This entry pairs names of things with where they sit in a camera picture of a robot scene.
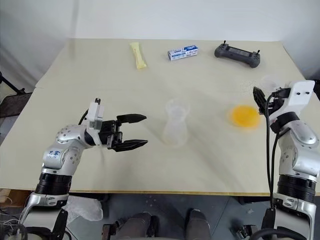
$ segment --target box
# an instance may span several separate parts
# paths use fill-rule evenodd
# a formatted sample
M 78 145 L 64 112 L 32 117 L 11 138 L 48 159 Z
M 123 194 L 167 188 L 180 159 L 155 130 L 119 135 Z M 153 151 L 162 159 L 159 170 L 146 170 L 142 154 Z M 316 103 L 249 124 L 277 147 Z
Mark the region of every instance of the box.
M 185 46 L 183 48 L 168 51 L 168 58 L 170 61 L 183 59 L 198 54 L 198 47 L 196 45 Z

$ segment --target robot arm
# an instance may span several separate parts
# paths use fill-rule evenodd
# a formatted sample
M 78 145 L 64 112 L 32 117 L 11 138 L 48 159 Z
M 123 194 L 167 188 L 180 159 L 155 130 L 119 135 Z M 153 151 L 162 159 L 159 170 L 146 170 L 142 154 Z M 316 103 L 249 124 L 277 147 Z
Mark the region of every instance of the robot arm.
M 68 213 L 61 207 L 67 203 L 72 176 L 85 149 L 101 145 L 121 152 L 148 142 L 139 139 L 122 142 L 123 133 L 120 131 L 122 123 L 137 123 L 146 119 L 145 116 L 127 114 L 117 116 L 117 120 L 103 121 L 103 113 L 104 108 L 97 98 L 80 123 L 62 128 L 54 143 L 44 152 L 39 183 L 19 221 L 28 233 L 57 240 L 63 238 Z
M 269 112 L 270 128 L 277 134 L 281 149 L 280 176 L 272 199 L 274 208 L 266 211 L 262 223 L 261 232 L 270 235 L 264 239 L 277 239 L 271 238 L 273 230 L 292 234 L 292 239 L 314 238 L 314 197 L 320 172 L 319 139 L 307 123 L 299 119 L 301 110 L 309 103 L 314 85 L 314 81 L 299 81 L 273 92 L 273 102 L 267 109 L 263 92 L 256 87 L 253 90 L 260 113 Z M 278 235 L 278 238 L 289 235 Z

